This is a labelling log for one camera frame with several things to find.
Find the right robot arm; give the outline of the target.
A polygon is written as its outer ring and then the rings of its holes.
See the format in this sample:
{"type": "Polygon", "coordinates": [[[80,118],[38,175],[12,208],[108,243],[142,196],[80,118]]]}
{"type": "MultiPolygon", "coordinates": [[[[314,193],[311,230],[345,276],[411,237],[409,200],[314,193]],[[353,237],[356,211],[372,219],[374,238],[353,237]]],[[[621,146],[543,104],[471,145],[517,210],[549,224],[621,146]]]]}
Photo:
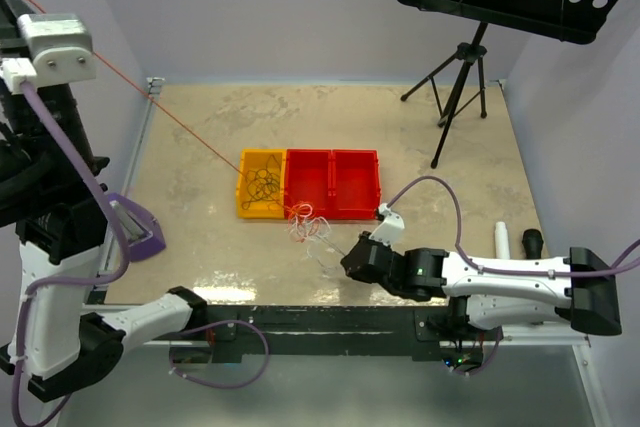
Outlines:
{"type": "Polygon", "coordinates": [[[465,259],[432,248],[400,254],[364,232],[341,265],[347,277],[402,299],[461,300],[445,316],[448,333],[459,340],[478,330],[558,321],[587,335],[622,332],[616,276],[586,248],[548,259],[465,259]]]}

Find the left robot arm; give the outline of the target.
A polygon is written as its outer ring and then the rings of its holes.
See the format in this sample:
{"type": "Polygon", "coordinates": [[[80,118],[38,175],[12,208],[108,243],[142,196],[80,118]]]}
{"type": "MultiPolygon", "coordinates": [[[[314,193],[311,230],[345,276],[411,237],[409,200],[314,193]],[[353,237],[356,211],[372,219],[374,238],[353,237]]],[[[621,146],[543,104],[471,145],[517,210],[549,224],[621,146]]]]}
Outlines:
{"type": "Polygon", "coordinates": [[[71,84],[96,74],[93,45],[72,14],[39,14],[1,0],[1,222],[14,225],[22,280],[13,339],[1,367],[43,402],[104,379],[122,356],[157,337],[200,337],[207,304],[184,287],[116,315],[85,312],[103,283],[107,234],[128,240],[98,175],[71,84]]]}

